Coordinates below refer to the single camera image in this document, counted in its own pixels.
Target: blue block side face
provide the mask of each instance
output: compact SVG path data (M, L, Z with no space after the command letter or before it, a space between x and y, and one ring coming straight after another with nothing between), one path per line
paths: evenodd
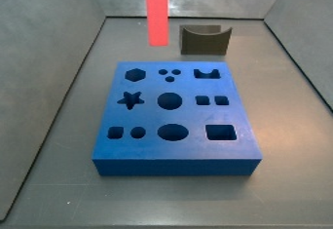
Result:
M119 63L92 153L100 175L251 174L260 159L226 63Z

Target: star-shaped hole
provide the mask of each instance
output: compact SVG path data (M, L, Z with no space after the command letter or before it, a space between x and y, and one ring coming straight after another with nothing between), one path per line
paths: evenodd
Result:
M128 93L124 92L123 93L123 99L117 101L119 104L125 104L125 107L128 110L132 109L132 107L135 106L135 104L141 104L144 103L144 100L139 98L140 97L140 92L137 93Z

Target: small circular hole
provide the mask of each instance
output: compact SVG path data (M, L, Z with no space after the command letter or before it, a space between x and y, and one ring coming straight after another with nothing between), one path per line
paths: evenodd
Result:
M135 139L140 139L145 134L145 130L141 127L135 127L131 132L129 135L132 138Z
M173 69L173 70L171 71L171 73L172 73L173 75L179 75L179 74L180 74L180 71L179 71L177 69Z
M165 81L171 83L173 81L173 77L165 77Z
M160 73L160 75L165 75L167 74L167 70L165 69L160 69L159 73Z

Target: small square hole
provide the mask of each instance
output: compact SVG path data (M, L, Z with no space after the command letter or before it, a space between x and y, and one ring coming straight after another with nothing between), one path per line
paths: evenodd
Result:
M120 139L123 134L123 127L109 127L108 139Z
M196 95L195 100L198 105L210 105L210 98L206 95Z
M214 103L215 105L228 105L228 99L223 95L216 95L214 97Z

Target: dark gray arch-shaped block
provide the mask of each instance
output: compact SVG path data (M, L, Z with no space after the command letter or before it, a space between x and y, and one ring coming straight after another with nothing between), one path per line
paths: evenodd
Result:
M179 43L183 55L224 55L232 28L220 32L219 25L180 25Z

